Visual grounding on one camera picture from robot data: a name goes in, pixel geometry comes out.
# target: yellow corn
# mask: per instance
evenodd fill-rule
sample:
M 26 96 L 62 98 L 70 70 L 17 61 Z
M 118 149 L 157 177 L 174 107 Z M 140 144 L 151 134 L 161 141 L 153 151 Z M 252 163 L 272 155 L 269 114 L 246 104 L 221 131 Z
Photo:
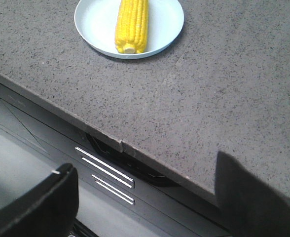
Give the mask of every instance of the yellow corn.
M 147 45 L 148 0 L 121 0 L 115 28 L 119 53 L 143 53 Z

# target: black object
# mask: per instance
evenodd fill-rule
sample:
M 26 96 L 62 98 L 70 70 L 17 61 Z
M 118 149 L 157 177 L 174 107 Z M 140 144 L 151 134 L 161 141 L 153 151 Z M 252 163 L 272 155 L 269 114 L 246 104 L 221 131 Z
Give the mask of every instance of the black object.
M 174 181 L 170 180 L 166 176 L 157 172 L 156 170 L 150 168 L 149 166 L 143 164 L 142 162 L 136 160 L 134 157 L 126 154 L 125 152 L 118 152 L 117 150 L 111 148 L 107 144 L 99 141 L 98 139 L 86 134 L 88 141 L 95 149 L 95 151 L 116 164 L 117 166 L 123 168 L 139 179 L 146 181 L 157 187 L 177 187 L 179 186 Z
M 83 223 L 79 220 L 75 220 L 74 227 L 70 233 L 71 237 L 98 237 L 90 229 L 88 229 Z
M 219 152 L 217 203 L 234 237 L 290 237 L 290 199 Z
M 78 206 L 77 170 L 63 164 L 0 210 L 0 237 L 67 237 Z

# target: cabinet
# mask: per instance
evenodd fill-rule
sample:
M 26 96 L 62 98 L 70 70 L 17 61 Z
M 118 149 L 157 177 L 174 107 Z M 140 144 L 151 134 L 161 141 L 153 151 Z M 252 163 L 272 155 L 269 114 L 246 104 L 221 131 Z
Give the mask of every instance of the cabinet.
M 107 203 L 116 208 L 128 209 L 132 213 L 130 216 L 137 220 L 145 219 L 154 229 L 160 230 L 161 236 L 218 237 L 228 234 L 196 210 L 188 208 L 190 203 L 200 200 L 198 197 L 181 187 L 156 187 L 129 173 L 100 155 L 83 131 L 2 85 L 0 127 L 53 162 L 72 163 L 87 189 L 93 193 L 98 190 L 96 193 L 103 200 L 108 200 Z M 179 189 L 182 194 L 187 192 L 185 198 L 177 195 Z M 134 228 L 128 223 L 122 225 L 126 230 Z

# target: countertop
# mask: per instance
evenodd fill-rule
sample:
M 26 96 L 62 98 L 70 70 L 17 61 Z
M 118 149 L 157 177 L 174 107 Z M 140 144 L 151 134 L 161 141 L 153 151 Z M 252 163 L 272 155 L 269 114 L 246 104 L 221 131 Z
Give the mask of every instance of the countertop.
M 77 0 L 0 0 L 0 83 L 211 203 L 217 152 L 290 197 L 290 1 L 180 0 L 163 52 L 119 60 Z

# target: kitchen drawer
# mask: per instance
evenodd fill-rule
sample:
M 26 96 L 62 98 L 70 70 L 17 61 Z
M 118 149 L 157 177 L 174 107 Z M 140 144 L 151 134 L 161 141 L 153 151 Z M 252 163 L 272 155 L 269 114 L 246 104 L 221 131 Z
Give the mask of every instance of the kitchen drawer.
M 88 169 L 82 163 L 74 160 L 72 157 L 61 152 L 55 147 L 51 146 L 49 143 L 39 140 L 41 145 L 48 151 L 49 158 L 55 161 L 56 163 L 70 162 L 78 169 L 79 178 L 86 183 L 90 184 L 97 190 L 101 191 L 104 195 L 112 198 L 117 201 L 119 204 L 127 207 L 131 211 L 140 215 L 142 218 L 148 220 L 152 224 L 156 225 L 158 228 L 162 229 L 171 236 L 186 236 L 186 237 L 198 237 L 198 235 L 181 223 L 175 221 L 171 217 L 167 216 L 163 212 L 152 207 L 142 199 L 137 196 L 127 192 L 111 181 L 107 180 L 105 177 L 100 175 L 93 170 Z
M 55 114 L 3 85 L 0 85 L 0 98 L 36 120 L 41 121 L 51 128 L 54 128 L 54 130 L 64 134 L 66 137 L 71 138 L 82 146 L 88 148 L 91 147 L 85 133 L 81 129 L 73 126 L 69 122 L 66 122 Z
M 45 149 L 34 138 L 34 136 L 24 127 L 20 120 L 11 112 L 5 105 L 5 102 L 0 99 L 0 128 L 10 135 L 16 137 L 28 146 L 33 147 L 38 152 L 45 154 Z
M 31 117 L 11 104 L 5 101 L 4 104 L 34 137 L 40 138 L 43 141 L 52 144 L 55 148 L 63 151 L 63 153 L 69 155 L 70 157 L 74 158 L 77 156 L 77 153 L 74 149 L 75 146 L 83 147 L 77 141 L 70 139 L 59 131 L 47 126 L 46 124 Z
M 128 174 L 128 178 L 133 180 L 134 185 L 129 187 L 127 179 L 122 178 L 122 175 L 118 174 L 119 172 L 125 175 L 126 172 L 115 164 L 107 161 L 103 157 L 90 154 L 88 151 L 83 151 L 83 149 L 80 148 L 76 148 L 76 150 L 79 153 L 79 161 L 89 167 L 95 173 L 103 176 L 108 183 L 113 186 L 118 186 L 119 188 L 122 188 L 123 190 L 133 194 L 136 197 L 140 197 L 143 201 L 149 203 L 151 206 L 160 210 L 177 222 L 185 225 L 187 228 L 199 234 L 200 236 L 214 237 L 227 234 L 226 231 L 210 222 L 203 216 L 190 210 L 189 208 L 180 204 L 178 201 L 158 190 L 156 187 L 149 185 L 148 183 L 138 179 L 131 174 Z M 105 169 L 107 172 L 97 168 L 97 166 L 100 166 L 100 168 Z M 123 179 L 123 181 L 126 181 L 126 184 L 118 181 L 118 179 Z

